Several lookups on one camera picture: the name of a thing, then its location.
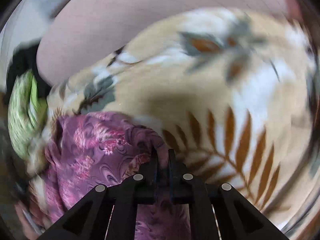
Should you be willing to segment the purple floral garment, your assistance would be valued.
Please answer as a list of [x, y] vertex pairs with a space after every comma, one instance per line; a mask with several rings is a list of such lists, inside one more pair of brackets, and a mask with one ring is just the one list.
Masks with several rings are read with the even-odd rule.
[[93, 187], [115, 186], [140, 166], [159, 161], [159, 192], [153, 205], [139, 205], [135, 239], [190, 239], [185, 205], [174, 205], [165, 187], [169, 150], [160, 135], [118, 112], [61, 116], [46, 148], [44, 173], [47, 213], [56, 222]]

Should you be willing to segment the beige leaf-print fleece blanket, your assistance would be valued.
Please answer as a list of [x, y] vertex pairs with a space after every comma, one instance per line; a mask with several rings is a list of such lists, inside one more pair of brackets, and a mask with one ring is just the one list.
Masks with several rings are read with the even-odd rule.
[[205, 183], [228, 182], [290, 238], [313, 226], [319, 165], [309, 157], [317, 114], [310, 35], [295, 20], [197, 9], [161, 20], [123, 49], [55, 85], [29, 172], [45, 227], [45, 148], [61, 116], [118, 112], [153, 129]]

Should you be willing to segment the green patterned pillow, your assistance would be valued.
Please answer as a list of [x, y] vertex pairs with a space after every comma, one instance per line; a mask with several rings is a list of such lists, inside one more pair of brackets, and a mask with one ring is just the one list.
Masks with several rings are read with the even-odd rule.
[[38, 97], [37, 81], [31, 70], [18, 76], [10, 96], [8, 131], [12, 148], [28, 160], [28, 147], [40, 133], [47, 116], [47, 101]]

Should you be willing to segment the black cloth behind pillow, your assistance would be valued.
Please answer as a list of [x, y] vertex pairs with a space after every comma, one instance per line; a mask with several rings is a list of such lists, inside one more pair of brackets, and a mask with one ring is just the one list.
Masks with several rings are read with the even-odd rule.
[[14, 52], [7, 70], [7, 90], [3, 97], [3, 103], [5, 105], [9, 104], [16, 78], [23, 75], [28, 70], [31, 70], [37, 82], [37, 97], [45, 99], [49, 95], [52, 87], [40, 76], [36, 63], [39, 44], [40, 43], [37, 42], [27, 46], [20, 46]]

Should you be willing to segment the pink bed headboard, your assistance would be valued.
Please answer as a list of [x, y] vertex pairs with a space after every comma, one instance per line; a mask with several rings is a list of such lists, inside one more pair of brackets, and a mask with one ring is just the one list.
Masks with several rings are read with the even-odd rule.
[[38, 70], [56, 84], [122, 47], [153, 22], [207, 7], [287, 14], [285, 0], [70, 0], [41, 39]]

